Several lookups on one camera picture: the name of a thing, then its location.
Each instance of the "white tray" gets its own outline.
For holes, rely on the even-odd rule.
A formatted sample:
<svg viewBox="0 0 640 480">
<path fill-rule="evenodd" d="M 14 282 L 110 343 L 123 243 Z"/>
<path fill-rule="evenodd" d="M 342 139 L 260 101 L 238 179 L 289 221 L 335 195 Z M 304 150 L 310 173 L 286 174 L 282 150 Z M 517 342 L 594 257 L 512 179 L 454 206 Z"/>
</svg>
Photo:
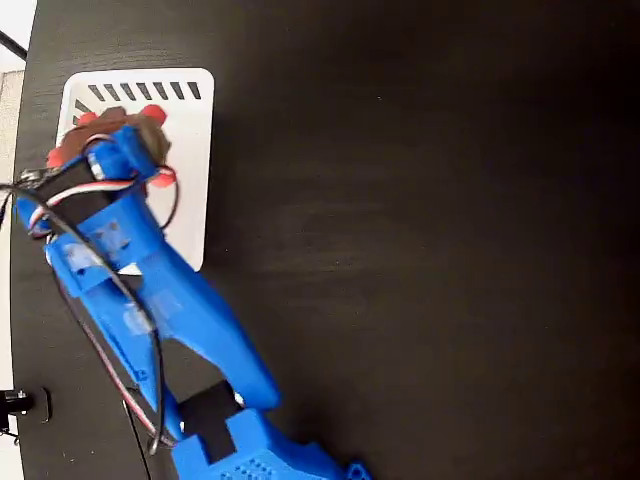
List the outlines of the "white tray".
<svg viewBox="0 0 640 480">
<path fill-rule="evenodd" d="M 171 142 L 167 163 L 180 180 L 180 203 L 165 233 L 167 241 L 196 271 L 204 257 L 213 99 L 213 77 L 202 68 L 76 73 L 64 86 L 56 139 L 59 145 L 85 111 L 100 114 L 106 108 L 122 106 L 128 113 L 136 113 L 150 103 L 160 105 L 167 113 L 163 130 Z M 149 206 L 159 223 L 169 215 L 173 195 L 173 187 L 149 185 Z M 130 265 L 122 273 L 139 271 Z"/>
</svg>

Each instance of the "black surface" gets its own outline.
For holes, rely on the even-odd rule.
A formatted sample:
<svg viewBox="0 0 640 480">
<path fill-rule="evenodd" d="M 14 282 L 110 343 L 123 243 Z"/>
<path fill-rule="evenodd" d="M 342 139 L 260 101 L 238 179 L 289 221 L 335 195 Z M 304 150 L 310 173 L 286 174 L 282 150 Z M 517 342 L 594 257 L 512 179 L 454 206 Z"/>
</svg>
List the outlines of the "black surface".
<svg viewBox="0 0 640 480">
<path fill-rule="evenodd" d="M 380 479 L 638 478 L 639 27 L 624 1 L 42 1 L 16 172 L 42 166 L 71 74 L 205 67 L 204 272 L 285 432 Z M 15 382 L 55 412 L 20 422 L 26 478 L 143 478 L 12 235 Z M 213 383 L 173 356 L 174 388 Z"/>
<path fill-rule="evenodd" d="M 179 407 L 184 434 L 202 439 L 211 463 L 237 451 L 226 421 L 241 410 L 233 389 L 225 380 L 188 398 Z"/>
</svg>

